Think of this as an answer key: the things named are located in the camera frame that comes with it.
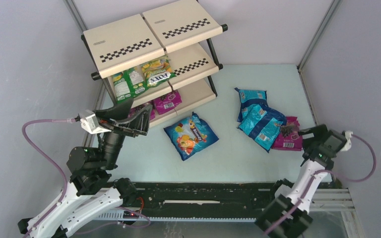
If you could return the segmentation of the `green candy bag nutrition side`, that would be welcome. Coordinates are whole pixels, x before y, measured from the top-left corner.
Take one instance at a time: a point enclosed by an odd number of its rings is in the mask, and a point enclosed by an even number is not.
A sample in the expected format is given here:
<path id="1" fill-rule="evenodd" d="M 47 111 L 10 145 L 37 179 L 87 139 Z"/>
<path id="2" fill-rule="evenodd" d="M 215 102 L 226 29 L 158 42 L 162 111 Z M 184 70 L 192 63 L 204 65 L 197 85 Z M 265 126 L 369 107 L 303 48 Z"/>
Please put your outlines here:
<path id="1" fill-rule="evenodd" d="M 135 66 L 111 76 L 117 104 L 140 96 L 148 90 L 140 67 Z"/>

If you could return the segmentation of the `green Fox's candy bag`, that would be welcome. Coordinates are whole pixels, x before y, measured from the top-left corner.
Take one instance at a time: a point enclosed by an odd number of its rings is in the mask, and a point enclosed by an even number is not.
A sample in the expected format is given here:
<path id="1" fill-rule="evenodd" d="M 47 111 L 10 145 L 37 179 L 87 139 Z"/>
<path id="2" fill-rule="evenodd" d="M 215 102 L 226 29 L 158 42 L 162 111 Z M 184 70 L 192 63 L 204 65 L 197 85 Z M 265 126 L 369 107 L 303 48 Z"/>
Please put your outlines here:
<path id="1" fill-rule="evenodd" d="M 145 62 L 140 65 L 140 68 L 149 88 L 157 87 L 177 76 L 167 55 Z"/>

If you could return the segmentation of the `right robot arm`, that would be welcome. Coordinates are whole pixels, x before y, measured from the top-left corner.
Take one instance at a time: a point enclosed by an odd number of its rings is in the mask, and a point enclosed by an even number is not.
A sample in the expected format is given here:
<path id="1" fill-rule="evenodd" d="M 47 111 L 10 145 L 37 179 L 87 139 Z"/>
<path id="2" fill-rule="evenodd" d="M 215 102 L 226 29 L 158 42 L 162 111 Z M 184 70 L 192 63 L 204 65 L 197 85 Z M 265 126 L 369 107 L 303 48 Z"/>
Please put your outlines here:
<path id="1" fill-rule="evenodd" d="M 297 180 L 292 186 L 279 181 L 275 199 L 254 222 L 270 238 L 298 238 L 310 226 L 313 195 L 332 171 L 337 153 L 351 148 L 353 132 L 338 132 L 321 124 L 302 129 L 298 135 L 303 140 L 304 161 Z"/>

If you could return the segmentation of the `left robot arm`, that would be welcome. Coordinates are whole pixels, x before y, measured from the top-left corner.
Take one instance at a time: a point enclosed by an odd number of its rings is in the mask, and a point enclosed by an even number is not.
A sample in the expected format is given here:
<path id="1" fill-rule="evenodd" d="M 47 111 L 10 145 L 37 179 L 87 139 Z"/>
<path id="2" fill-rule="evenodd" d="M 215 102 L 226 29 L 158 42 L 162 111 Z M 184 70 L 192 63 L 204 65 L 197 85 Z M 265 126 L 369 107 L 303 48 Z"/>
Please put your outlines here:
<path id="1" fill-rule="evenodd" d="M 30 238 L 68 238 L 99 215 L 120 206 L 131 206 L 137 189 L 128 178 L 116 179 L 104 190 L 117 167 L 126 137 L 146 135 L 152 105 L 132 112 L 133 99 L 104 110 L 87 110 L 67 122 L 98 137 L 97 147 L 74 147 L 67 161 L 70 177 L 63 176 L 60 194 L 38 215 L 18 222 L 20 233 Z"/>

